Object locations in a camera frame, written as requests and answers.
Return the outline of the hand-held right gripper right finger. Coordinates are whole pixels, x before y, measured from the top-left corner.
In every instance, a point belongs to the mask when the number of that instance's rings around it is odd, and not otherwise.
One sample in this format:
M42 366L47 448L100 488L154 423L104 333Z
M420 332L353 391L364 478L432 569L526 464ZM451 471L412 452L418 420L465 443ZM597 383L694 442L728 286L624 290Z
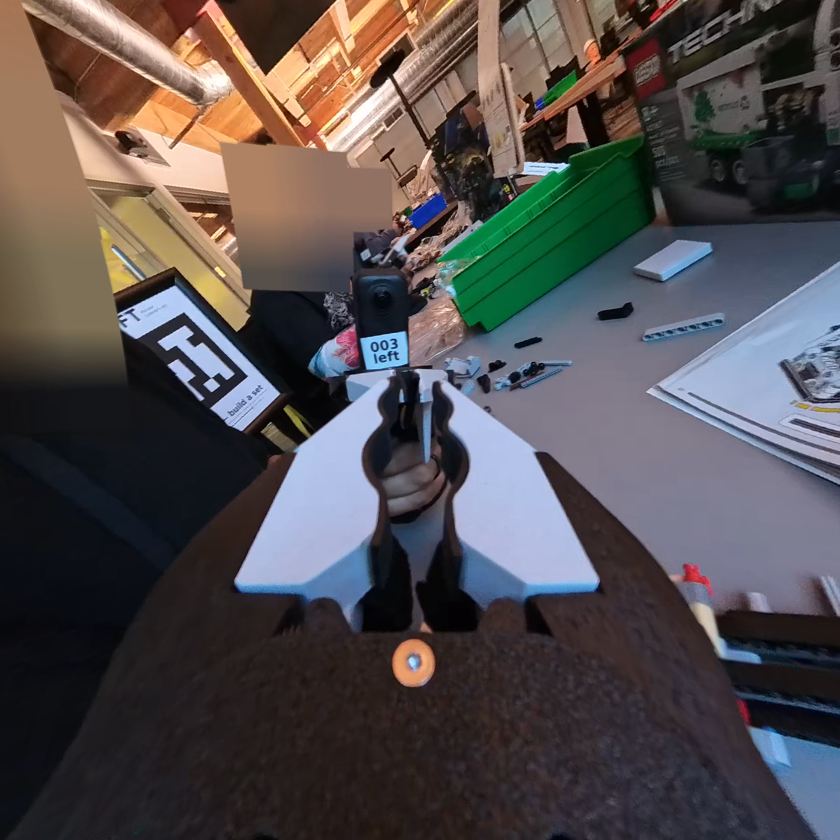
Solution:
M433 385L447 477L441 564L471 599L591 593L600 584L544 458L447 381Z

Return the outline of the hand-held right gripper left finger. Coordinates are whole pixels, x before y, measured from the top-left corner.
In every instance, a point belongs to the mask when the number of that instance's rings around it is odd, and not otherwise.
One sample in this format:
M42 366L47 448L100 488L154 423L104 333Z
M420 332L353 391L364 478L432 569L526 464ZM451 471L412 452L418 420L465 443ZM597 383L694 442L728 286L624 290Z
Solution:
M403 551L382 472L401 379L381 377L291 457L234 578L245 594L335 601L359 629L403 629Z

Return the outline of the lego instruction booklet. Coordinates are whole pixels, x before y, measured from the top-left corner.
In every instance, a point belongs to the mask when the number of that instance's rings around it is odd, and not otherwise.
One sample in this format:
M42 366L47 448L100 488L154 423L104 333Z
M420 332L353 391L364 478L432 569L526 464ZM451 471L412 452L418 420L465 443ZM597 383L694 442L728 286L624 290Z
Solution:
M839 265L648 393L838 485Z

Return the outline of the lego truck model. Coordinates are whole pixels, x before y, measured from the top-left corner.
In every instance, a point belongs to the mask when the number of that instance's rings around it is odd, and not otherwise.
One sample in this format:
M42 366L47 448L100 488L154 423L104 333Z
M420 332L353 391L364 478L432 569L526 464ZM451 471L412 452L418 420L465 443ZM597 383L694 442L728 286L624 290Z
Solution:
M706 631L723 664L739 713L756 749L773 770L791 767L784 739L838 748L838 580L818 580L831 614L773 612L759 592L748 609L717 615L709 579L685 564L669 579Z

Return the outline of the scattered small dark lego pieces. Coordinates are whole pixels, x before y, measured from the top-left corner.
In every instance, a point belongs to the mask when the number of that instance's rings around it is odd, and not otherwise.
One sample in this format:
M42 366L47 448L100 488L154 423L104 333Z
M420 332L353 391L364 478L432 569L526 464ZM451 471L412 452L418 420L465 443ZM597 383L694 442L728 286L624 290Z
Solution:
M537 360L507 370L503 360L493 360L483 365L475 355L465 358L449 357L444 360L444 370L455 384L455 388L470 396L475 390L484 394L490 391L520 390L536 382L541 382L569 367L571 360Z

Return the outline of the grey lego beam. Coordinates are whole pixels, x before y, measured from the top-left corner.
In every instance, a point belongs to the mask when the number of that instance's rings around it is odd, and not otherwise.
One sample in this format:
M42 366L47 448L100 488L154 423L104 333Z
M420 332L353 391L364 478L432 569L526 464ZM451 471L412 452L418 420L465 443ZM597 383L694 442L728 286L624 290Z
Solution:
M689 318L661 325L656 328L647 329L642 335L642 341L645 343L653 343L687 334L705 332L722 327L726 324L726 322L726 315L723 312Z

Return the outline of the black lego set box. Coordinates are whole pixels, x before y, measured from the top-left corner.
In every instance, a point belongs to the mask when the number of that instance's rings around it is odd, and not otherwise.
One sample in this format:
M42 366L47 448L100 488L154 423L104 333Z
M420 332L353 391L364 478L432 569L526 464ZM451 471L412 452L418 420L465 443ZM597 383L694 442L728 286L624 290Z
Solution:
M672 224L838 219L838 1L679 2L622 56Z

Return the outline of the person's left hand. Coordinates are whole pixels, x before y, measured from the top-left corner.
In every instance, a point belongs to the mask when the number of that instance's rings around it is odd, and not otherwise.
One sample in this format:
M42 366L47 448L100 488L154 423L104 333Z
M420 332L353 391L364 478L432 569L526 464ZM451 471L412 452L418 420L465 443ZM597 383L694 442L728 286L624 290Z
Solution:
M447 486L437 457L424 459L420 444L399 444L381 478L386 504L394 524L414 521L431 508Z

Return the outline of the clear plastic bags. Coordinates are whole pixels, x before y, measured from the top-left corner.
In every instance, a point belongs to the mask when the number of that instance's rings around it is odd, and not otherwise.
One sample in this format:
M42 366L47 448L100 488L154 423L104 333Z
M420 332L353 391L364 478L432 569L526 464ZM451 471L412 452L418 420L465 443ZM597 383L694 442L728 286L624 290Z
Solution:
M451 356L467 338L468 328L449 286L438 280L438 269L430 263L409 281L410 295L426 302L408 321L410 364L415 367L434 365Z

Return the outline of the small blue parts bin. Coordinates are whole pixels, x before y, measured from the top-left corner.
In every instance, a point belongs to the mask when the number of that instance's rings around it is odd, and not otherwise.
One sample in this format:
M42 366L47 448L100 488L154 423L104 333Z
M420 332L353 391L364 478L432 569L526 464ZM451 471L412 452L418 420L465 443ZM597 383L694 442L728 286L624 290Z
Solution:
M410 224L416 229L424 227L433 222L440 214L456 209L458 205L457 200L446 201L445 196L437 193L428 198L425 203L414 209L408 220Z

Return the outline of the framed black white marker sign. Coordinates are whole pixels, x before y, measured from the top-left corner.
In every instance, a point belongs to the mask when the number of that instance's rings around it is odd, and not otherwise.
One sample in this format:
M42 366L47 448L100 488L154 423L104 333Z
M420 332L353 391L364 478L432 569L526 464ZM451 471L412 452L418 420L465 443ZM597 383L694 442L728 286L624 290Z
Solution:
M285 383L175 268L113 295L121 330L142 343L226 425L259 434L287 407Z

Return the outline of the green plastic bin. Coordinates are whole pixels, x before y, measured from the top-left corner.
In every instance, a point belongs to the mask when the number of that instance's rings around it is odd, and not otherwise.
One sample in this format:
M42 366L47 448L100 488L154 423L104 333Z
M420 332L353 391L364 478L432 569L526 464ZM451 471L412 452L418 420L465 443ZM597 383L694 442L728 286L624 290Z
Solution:
M571 156L438 259L470 327L491 331L653 222L642 133Z

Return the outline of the person in black shirt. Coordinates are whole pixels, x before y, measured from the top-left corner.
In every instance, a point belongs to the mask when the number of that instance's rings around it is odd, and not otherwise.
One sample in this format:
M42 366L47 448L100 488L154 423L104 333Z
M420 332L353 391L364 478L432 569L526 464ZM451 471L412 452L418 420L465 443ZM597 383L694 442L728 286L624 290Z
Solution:
M1 829L62 760L126 629L187 544L281 450L226 425L121 334L112 423L2 435Z

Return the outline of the black pole stand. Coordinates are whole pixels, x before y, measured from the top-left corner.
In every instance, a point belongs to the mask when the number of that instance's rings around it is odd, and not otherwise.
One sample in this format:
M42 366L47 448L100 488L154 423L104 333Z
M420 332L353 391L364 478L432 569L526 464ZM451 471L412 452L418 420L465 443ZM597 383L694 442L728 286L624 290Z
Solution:
M423 142L424 147L428 148L429 137L424 129L424 126L421 124L421 121L418 118L412 103L408 100L404 90L402 89L402 87L396 79L396 72L399 70L405 58L406 52L404 50L392 50L388 54L388 56L383 58L383 60L380 62L380 65L373 73L370 81L370 87L372 90L376 90L381 88L387 81L391 82L393 89L402 104L402 110L404 111L405 115L407 115L412 121L417 134ZM385 154L383 154L383 156L381 157L381 162L387 163L392 168L393 173L396 177L396 183L398 187L403 190L417 176L418 167L414 164L413 166L409 167L409 169L407 169L405 172L399 171L396 167L396 164L392 160L395 150L395 148L392 148Z

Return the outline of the silver air duct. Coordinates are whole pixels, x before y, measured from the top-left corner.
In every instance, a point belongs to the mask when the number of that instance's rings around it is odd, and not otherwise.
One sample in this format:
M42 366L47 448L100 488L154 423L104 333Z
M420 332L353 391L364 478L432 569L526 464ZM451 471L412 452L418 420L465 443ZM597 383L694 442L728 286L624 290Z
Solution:
M24 10L198 108L235 91L214 61L191 66L146 29L104 1L23 1Z

